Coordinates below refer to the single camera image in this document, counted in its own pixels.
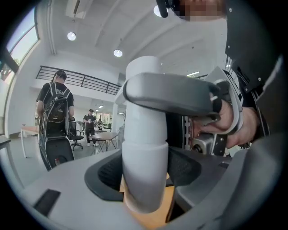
office chair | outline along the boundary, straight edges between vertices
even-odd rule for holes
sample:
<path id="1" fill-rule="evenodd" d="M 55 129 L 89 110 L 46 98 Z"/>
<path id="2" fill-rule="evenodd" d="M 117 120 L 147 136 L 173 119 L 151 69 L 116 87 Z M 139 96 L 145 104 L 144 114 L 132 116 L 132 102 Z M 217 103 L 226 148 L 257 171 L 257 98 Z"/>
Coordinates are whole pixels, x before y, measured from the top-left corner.
<path id="1" fill-rule="evenodd" d="M 77 130 L 76 130 L 76 125 L 77 123 L 74 121 L 69 121 L 69 134 L 68 134 L 68 138 L 69 140 L 74 141 L 73 144 L 71 144 L 71 146 L 73 146 L 73 151 L 75 146 L 80 146 L 81 149 L 83 149 L 82 144 L 77 143 L 77 141 L 82 140 L 84 137 L 83 136 L 77 136 Z"/>

air conditioner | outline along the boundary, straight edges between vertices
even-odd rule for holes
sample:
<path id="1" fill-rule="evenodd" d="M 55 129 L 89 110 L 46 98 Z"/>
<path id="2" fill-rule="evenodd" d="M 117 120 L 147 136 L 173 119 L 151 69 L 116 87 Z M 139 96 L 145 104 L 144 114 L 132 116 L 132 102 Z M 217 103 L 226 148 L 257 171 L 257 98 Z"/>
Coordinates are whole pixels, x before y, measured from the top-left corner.
<path id="1" fill-rule="evenodd" d="M 68 0 L 65 15 L 84 19 L 93 0 Z"/>

round ceiling light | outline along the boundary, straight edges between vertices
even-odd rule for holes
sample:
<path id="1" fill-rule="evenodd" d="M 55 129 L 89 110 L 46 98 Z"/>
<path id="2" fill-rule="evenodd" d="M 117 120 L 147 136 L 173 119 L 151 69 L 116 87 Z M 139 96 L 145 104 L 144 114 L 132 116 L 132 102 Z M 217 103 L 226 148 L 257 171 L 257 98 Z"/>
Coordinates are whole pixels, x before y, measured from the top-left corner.
<path id="1" fill-rule="evenodd" d="M 158 6 L 155 6 L 153 11 L 154 11 L 154 14 L 156 14 L 158 17 L 161 17 Z"/>
<path id="2" fill-rule="evenodd" d="M 70 32 L 70 33 L 67 34 L 67 38 L 70 41 L 74 41 L 76 39 L 76 34 L 74 34 L 73 32 Z"/>
<path id="3" fill-rule="evenodd" d="M 116 49 L 116 50 L 114 50 L 114 55 L 115 55 L 116 57 L 121 57 L 121 56 L 123 55 L 123 53 L 122 53 L 121 50 Z"/>

black hair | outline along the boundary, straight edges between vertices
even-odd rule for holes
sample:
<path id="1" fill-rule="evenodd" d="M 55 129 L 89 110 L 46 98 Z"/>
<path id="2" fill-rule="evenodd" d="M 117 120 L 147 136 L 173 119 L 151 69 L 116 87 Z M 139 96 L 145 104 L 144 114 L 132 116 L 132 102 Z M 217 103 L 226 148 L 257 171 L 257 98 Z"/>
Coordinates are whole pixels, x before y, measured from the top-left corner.
<path id="1" fill-rule="evenodd" d="M 62 78 L 63 80 L 66 80 L 67 75 L 63 70 L 58 70 L 55 74 L 58 75 L 59 78 Z"/>

ceiling light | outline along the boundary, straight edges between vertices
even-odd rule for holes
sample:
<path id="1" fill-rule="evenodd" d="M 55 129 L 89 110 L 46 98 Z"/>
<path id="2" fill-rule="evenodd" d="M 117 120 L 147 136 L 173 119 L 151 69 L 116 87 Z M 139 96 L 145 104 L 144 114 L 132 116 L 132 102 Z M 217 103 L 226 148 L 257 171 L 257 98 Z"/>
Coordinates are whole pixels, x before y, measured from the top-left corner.
<path id="1" fill-rule="evenodd" d="M 154 14 L 156 14 L 158 17 L 161 17 L 161 14 L 160 14 L 158 6 L 155 6 L 153 11 L 154 11 Z"/>
<path id="2" fill-rule="evenodd" d="M 123 54 L 123 53 L 122 53 L 121 50 L 119 50 L 119 49 L 114 50 L 114 55 L 115 55 L 116 57 L 121 57 L 122 54 Z"/>
<path id="3" fill-rule="evenodd" d="M 195 75 L 195 74 L 198 74 L 198 73 L 199 73 L 199 71 L 197 71 L 197 72 L 195 72 L 195 73 L 192 73 L 192 74 L 188 74 L 187 77 L 190 77 L 190 76 Z"/>
<path id="4" fill-rule="evenodd" d="M 70 33 L 67 34 L 67 38 L 70 41 L 74 41 L 76 39 L 76 34 L 74 34 L 73 32 L 70 32 Z"/>

